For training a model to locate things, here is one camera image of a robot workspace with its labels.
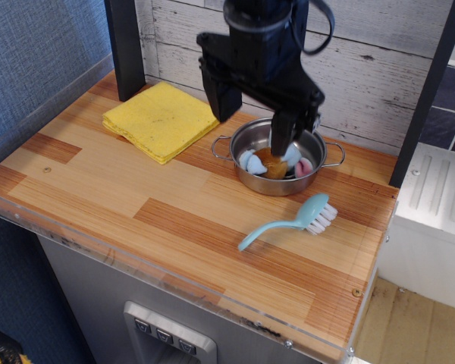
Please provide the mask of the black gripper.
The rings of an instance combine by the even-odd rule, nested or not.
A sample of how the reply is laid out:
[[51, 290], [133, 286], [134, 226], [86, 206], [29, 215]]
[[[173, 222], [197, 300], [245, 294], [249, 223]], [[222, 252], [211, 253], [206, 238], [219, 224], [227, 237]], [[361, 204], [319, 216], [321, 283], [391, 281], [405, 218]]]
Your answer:
[[288, 24], [274, 32], [228, 35], [200, 33], [199, 68], [213, 115], [225, 122], [239, 110], [246, 94], [275, 111], [271, 154], [284, 156], [304, 130], [319, 122], [325, 96], [301, 65], [302, 33]]

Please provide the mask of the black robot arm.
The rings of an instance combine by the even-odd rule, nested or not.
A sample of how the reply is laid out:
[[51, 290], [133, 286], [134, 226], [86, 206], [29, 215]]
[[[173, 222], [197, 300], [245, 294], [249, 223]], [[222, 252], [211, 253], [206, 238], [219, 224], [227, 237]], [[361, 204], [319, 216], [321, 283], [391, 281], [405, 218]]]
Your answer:
[[323, 1], [226, 1], [229, 33], [200, 33], [199, 66], [214, 116], [227, 121], [248, 95], [270, 108], [271, 153], [283, 156], [303, 131], [313, 131], [325, 95], [304, 71], [301, 55], [324, 48], [304, 47], [309, 7], [334, 15]]

